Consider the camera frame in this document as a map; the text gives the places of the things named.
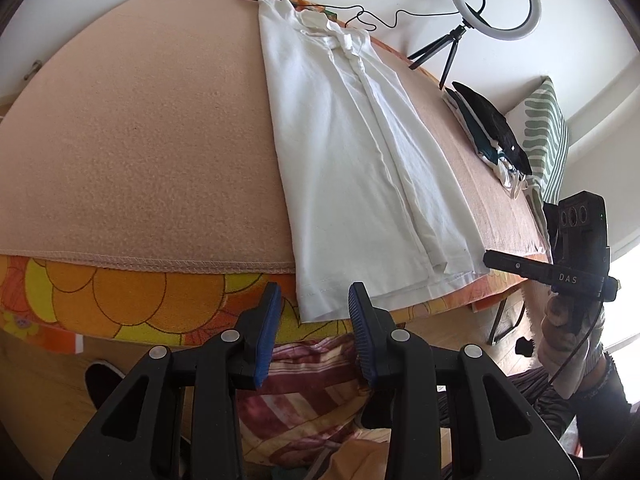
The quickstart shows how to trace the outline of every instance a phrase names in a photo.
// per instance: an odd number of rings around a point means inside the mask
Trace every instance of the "folded white shirt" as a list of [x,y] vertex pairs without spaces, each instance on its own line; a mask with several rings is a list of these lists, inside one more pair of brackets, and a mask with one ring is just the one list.
[[442,150],[366,31],[259,0],[262,50],[302,321],[439,298],[487,274]]

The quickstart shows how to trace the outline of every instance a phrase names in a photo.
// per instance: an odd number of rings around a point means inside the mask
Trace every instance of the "striped pillow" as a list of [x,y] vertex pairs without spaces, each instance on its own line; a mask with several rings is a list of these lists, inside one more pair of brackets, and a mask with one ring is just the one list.
[[527,177],[529,187],[537,188],[544,202],[557,204],[569,150],[569,130],[551,79],[547,77],[506,119],[529,157],[533,171]]

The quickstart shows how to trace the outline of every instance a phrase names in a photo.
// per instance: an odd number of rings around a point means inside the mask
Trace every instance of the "tripod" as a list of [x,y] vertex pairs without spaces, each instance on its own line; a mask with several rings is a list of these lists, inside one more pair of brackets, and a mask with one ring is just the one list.
[[415,59],[415,61],[409,66],[409,69],[415,70],[422,63],[439,53],[439,51],[445,48],[448,44],[452,44],[451,50],[449,52],[449,57],[447,58],[447,63],[444,66],[444,71],[442,72],[442,78],[440,79],[440,90],[442,90],[444,82],[447,80],[447,75],[449,75],[451,65],[453,64],[453,58],[456,56],[456,52],[458,51],[458,43],[460,42],[460,38],[462,38],[462,35],[466,32],[467,28],[473,27],[471,27],[471,25],[463,20],[462,25],[454,28],[449,34],[445,34],[439,40],[433,41],[433,43],[430,43],[411,54],[409,56],[409,59]]

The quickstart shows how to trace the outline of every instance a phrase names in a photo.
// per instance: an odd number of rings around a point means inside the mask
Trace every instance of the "ring light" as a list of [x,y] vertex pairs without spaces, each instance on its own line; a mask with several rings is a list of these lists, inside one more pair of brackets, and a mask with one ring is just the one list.
[[453,3],[469,25],[496,40],[521,40],[536,29],[542,16],[540,0],[529,0],[529,15],[520,26],[516,28],[494,28],[478,20],[466,6],[465,0],[453,0]]

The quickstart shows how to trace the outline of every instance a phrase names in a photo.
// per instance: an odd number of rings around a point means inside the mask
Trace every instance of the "glove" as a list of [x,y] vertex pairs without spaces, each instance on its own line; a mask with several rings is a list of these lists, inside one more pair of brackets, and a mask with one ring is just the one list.
[[553,386],[563,399],[568,399],[576,392],[582,378],[593,370],[602,356],[600,336],[604,326],[604,309],[600,308],[600,302],[591,302],[582,319],[580,330],[577,334],[572,334],[570,321],[574,303],[574,298],[569,296],[552,296],[547,301],[545,317],[542,320],[543,338],[538,348],[538,360],[552,376],[584,338],[596,317],[598,318],[587,341],[554,380]]

